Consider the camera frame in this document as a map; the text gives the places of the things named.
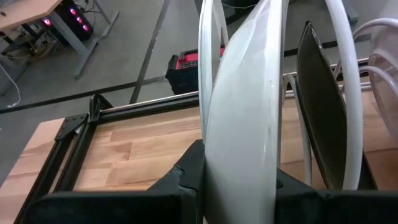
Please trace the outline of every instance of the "wooden table surface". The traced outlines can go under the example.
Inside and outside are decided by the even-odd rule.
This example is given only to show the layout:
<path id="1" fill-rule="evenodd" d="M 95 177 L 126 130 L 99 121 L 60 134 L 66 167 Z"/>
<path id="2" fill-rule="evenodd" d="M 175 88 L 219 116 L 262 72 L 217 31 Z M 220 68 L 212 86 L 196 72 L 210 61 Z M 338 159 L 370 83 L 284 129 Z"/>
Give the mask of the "wooden table surface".
<path id="1" fill-rule="evenodd" d="M 398 149 L 364 91 L 364 150 L 381 190 L 398 189 Z M 0 188 L 0 223 L 13 223 L 63 119 L 41 123 Z M 198 108 L 155 114 L 97 127 L 75 190 L 145 190 L 165 175 L 191 143 L 201 139 Z M 304 180 L 303 152 L 294 99 L 282 110 L 282 169 Z M 313 187 L 325 185 L 313 160 Z"/>
<path id="2" fill-rule="evenodd" d="M 0 31 L 12 29 L 26 22 L 31 22 L 49 15 L 62 0 L 19 0 L 0 8 Z"/>

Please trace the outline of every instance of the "gray floor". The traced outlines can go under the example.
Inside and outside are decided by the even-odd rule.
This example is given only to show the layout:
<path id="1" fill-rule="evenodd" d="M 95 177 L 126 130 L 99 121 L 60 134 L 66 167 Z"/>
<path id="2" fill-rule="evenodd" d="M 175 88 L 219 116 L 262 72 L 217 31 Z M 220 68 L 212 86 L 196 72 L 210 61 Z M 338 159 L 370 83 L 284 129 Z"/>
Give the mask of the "gray floor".
<path id="1" fill-rule="evenodd" d="M 162 8 L 163 1 L 99 0 L 104 10 L 112 14 L 120 10 L 119 19 L 107 39 L 102 40 L 86 65 L 83 76 L 75 80 L 72 68 L 78 55 L 71 49 L 52 52 L 48 57 L 30 65 L 17 81 L 21 89 L 21 104 L 49 100 L 61 96 L 83 93 L 113 85 L 136 81 L 141 69 L 150 37 Z M 351 0 L 359 12 L 358 25 L 374 19 L 383 1 Z M 335 38 L 326 4 L 321 0 L 297 0 L 289 7 L 286 49 L 296 48 L 305 21 L 311 20 L 321 41 Z M 243 19 L 229 26 L 229 34 L 239 27 Z M 104 20 L 96 17 L 95 32 L 102 33 Z M 149 61 L 147 78 L 165 74 L 172 54 L 197 48 L 198 14 L 193 1 L 171 0 L 162 28 Z M 370 53 L 369 42 L 356 44 L 358 58 Z M 338 60 L 337 49 L 327 49 L 331 63 Z M 284 72 L 295 71 L 295 56 L 285 58 Z M 129 102 L 133 88 L 105 93 L 114 106 Z M 173 95 L 167 82 L 143 86 L 138 101 L 153 100 Z M 0 108 L 15 102 L 15 89 L 0 96 Z M 88 97 L 53 105 L 0 114 L 0 184 L 4 181 L 19 154 L 40 122 L 88 111 Z"/>

